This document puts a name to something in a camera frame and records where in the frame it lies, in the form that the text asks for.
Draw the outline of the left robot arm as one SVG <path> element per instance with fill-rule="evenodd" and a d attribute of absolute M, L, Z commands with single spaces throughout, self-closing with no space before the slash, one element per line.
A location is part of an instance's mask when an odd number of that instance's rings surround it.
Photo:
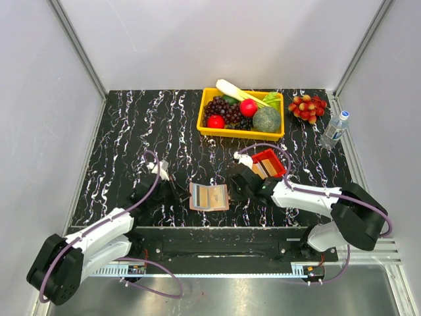
<path fill-rule="evenodd" d="M 41 303 L 66 303 L 87 277 L 112 261 L 139 261 L 143 245 L 135 229 L 141 216 L 170 198 L 180 198 L 181 190 L 168 175 L 166 161 L 156 160 L 148 167 L 139 201 L 114 208 L 76 233 L 52 234 L 44 241 L 26 277 L 38 290 Z"/>

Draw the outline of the gold striped credit card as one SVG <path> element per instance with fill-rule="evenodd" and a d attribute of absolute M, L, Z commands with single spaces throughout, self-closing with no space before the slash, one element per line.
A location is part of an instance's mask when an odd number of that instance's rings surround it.
<path fill-rule="evenodd" d="M 206 186 L 193 185 L 193 206 L 198 209 L 206 209 L 209 206 L 209 193 Z"/>

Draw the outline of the red plastic bin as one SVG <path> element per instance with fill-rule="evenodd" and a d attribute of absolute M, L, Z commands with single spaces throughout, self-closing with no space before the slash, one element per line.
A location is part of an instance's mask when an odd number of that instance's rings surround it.
<path fill-rule="evenodd" d="M 271 160 L 273 165 L 278 165 L 280 168 L 283 169 L 283 175 L 286 173 L 285 167 L 281 164 L 280 160 L 278 159 L 278 157 L 276 156 L 276 154 L 274 153 L 272 149 L 266 149 L 252 156 L 253 164 L 263 159 Z"/>

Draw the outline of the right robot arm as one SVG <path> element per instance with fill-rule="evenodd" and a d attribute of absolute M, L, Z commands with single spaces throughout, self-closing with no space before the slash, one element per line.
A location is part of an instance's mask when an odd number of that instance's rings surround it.
<path fill-rule="evenodd" d="M 299 244 L 304 259 L 315 260 L 329 248 L 350 245 L 372 251 L 387 222 L 387 211 L 356 183 L 318 188 L 295 184 L 284 177 L 261 178 L 253 171 L 253 159 L 234 153 L 237 164 L 230 175 L 232 200 L 253 200 L 261 205 L 293 208 L 331 219 L 308 228 Z"/>

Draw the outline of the pink leather card holder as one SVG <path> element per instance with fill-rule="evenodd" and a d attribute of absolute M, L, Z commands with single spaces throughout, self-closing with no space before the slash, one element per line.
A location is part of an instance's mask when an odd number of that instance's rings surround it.
<path fill-rule="evenodd" d="M 189 208 L 194 211 L 227 211 L 229 195 L 226 184 L 206 186 L 190 183 Z"/>

